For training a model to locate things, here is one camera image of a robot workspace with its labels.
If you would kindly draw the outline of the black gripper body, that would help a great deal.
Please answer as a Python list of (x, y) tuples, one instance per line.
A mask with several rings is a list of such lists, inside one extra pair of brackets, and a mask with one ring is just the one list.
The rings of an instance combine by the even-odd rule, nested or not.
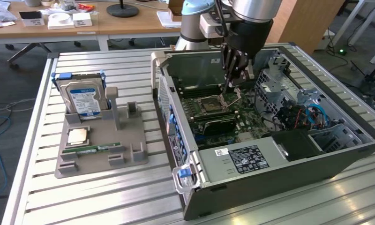
[(222, 50), (223, 59), (227, 58), (228, 50), (231, 52), (240, 51), (247, 54), (250, 59), (254, 59), (266, 44), (272, 25), (272, 19), (267, 22), (251, 22), (247, 20), (223, 22), (222, 28), (226, 41), (226, 49)]

